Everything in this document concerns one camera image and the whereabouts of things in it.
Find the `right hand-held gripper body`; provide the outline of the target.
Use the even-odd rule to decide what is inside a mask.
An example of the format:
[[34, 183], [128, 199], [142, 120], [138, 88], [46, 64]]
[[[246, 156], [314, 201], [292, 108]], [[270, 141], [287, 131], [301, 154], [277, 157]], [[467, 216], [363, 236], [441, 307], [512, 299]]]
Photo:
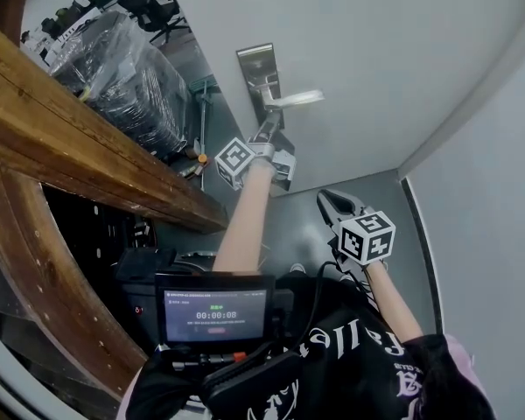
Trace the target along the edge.
[[338, 218], [332, 224], [332, 232], [331, 248], [337, 267], [348, 274], [390, 257], [396, 226], [383, 211], [377, 211]]

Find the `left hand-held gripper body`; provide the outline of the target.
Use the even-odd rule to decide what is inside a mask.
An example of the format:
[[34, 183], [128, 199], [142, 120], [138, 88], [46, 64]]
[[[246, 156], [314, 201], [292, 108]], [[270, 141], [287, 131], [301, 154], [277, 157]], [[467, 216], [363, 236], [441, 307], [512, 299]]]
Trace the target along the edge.
[[215, 157], [218, 174], [229, 186], [238, 191], [244, 186], [244, 177], [255, 159], [261, 159], [275, 170], [273, 185], [288, 192], [297, 165], [294, 145], [279, 131], [272, 143], [244, 143], [234, 137]]

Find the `white door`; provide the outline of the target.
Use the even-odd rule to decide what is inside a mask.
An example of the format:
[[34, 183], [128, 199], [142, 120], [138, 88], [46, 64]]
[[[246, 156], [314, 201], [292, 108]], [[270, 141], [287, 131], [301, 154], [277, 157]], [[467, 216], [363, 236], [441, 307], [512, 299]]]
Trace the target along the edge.
[[258, 121], [236, 56], [272, 43], [297, 193], [399, 167], [489, 71], [525, 0], [177, 0], [245, 137]]

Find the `person's right forearm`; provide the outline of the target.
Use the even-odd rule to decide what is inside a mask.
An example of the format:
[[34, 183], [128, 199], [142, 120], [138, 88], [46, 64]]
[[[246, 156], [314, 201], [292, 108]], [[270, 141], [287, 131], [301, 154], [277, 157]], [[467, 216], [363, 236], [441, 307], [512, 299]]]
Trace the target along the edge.
[[374, 301], [395, 336], [401, 342], [423, 336], [420, 325], [393, 284], [383, 263], [371, 262], [365, 268], [365, 274]]

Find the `person's left forearm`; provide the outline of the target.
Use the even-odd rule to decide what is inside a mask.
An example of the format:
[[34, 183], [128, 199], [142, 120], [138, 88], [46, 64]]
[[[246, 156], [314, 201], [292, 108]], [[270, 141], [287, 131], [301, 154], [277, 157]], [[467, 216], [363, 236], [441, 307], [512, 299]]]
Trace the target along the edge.
[[254, 159], [227, 231], [213, 263], [213, 272], [256, 274], [263, 242], [264, 220], [275, 174], [271, 164]]

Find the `steel door lock plate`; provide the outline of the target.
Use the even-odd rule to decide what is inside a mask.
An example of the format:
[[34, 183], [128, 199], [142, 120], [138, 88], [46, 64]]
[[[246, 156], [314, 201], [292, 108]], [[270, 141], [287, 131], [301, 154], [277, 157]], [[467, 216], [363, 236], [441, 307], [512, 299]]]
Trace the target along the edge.
[[267, 96], [277, 100], [281, 97], [281, 89], [277, 71], [276, 56], [272, 43], [255, 45], [236, 52], [241, 73], [245, 80], [255, 116], [262, 124], [270, 112], [265, 106], [263, 91]]

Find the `metal pole cleaning tool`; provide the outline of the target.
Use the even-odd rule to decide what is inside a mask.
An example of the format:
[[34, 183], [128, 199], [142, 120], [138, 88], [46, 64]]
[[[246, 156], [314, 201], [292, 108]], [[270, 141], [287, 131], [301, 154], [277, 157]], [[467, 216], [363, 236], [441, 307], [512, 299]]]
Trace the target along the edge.
[[[201, 78], [199, 80], [195, 80], [194, 82], [192, 82], [189, 85], [189, 90], [191, 91], [192, 95], [195, 97], [196, 102], [199, 104], [200, 131], [199, 131], [199, 139], [196, 141], [196, 144], [199, 146], [198, 153], [197, 153], [197, 159], [198, 159], [198, 156], [200, 154], [206, 154], [207, 107], [212, 104], [211, 94], [214, 92], [219, 92], [220, 88], [219, 88], [219, 85], [215, 77], [212, 74], [209, 74], [208, 76], [204, 78]], [[208, 165], [208, 159], [207, 159], [207, 162], [204, 164], [201, 164], [199, 162], [199, 166], [197, 167], [197, 170], [194, 172], [200, 178], [200, 190], [201, 191], [205, 189], [204, 169], [207, 165]]]

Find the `person's black printed shirt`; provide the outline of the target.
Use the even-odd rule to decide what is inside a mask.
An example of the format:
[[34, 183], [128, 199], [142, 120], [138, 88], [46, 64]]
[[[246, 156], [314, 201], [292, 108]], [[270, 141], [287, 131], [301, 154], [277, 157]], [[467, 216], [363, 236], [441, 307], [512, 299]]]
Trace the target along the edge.
[[277, 285], [295, 297], [290, 326], [304, 333], [301, 372], [245, 404], [216, 413], [154, 353], [115, 420], [496, 420], [470, 358], [452, 337], [401, 342], [355, 283], [290, 273]]

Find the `plastic wrapped pallet load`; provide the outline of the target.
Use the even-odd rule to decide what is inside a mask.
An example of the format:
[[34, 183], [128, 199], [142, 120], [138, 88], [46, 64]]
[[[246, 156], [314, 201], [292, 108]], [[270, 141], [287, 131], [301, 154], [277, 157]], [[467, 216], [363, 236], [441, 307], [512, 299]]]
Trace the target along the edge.
[[83, 25], [49, 74], [157, 158], [185, 148], [191, 100], [186, 82], [128, 16], [111, 11]]

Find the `black hard equipment case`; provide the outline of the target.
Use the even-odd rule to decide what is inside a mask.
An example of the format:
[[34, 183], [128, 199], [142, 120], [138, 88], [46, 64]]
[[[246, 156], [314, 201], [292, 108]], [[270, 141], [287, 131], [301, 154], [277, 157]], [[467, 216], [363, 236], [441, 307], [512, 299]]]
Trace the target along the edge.
[[122, 253], [115, 266], [112, 313], [145, 353], [159, 342], [155, 275], [207, 272], [214, 259], [212, 251], [180, 254], [173, 248], [127, 248]]

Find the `black office chair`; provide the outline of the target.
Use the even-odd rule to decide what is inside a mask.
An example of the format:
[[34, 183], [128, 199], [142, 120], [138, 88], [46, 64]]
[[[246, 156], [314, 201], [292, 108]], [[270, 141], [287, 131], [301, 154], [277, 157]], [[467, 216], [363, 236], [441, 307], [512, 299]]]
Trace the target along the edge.
[[186, 19], [180, 16], [177, 0], [165, 4], [158, 0], [118, 0], [118, 4], [136, 19], [142, 30], [156, 33], [151, 43], [159, 38], [164, 38], [167, 43], [170, 34], [176, 30], [192, 31]]

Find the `black padded pouch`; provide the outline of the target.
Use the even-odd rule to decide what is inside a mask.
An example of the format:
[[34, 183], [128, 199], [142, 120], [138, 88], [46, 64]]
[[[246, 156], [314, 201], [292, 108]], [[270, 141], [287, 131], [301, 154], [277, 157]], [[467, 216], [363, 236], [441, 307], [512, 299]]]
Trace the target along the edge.
[[293, 351], [269, 357], [262, 350], [208, 375], [200, 385], [200, 399], [211, 410], [227, 402], [245, 404], [261, 394], [294, 380], [301, 372], [303, 358]]

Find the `wide curved speckled wooden board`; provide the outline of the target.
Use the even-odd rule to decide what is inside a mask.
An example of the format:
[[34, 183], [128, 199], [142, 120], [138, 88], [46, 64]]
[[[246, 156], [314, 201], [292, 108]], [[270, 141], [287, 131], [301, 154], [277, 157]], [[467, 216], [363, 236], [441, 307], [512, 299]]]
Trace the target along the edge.
[[81, 272], [42, 186], [0, 165], [0, 269], [43, 334], [117, 401], [145, 363]]

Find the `wooden stair stringer beam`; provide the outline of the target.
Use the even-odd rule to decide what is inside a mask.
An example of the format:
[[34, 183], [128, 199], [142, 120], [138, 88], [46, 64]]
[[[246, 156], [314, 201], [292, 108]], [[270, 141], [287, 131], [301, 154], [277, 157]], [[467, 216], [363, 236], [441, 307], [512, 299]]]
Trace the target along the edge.
[[1, 32], [0, 164], [201, 233], [228, 224], [219, 203], [75, 98]]

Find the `small recording monitor screen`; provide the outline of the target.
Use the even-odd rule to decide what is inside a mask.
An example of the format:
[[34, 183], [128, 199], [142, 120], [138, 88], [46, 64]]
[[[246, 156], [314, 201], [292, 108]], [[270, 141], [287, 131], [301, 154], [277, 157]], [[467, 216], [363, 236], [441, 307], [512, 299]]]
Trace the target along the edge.
[[200, 347], [267, 339], [275, 288], [273, 276], [157, 273], [159, 342]]

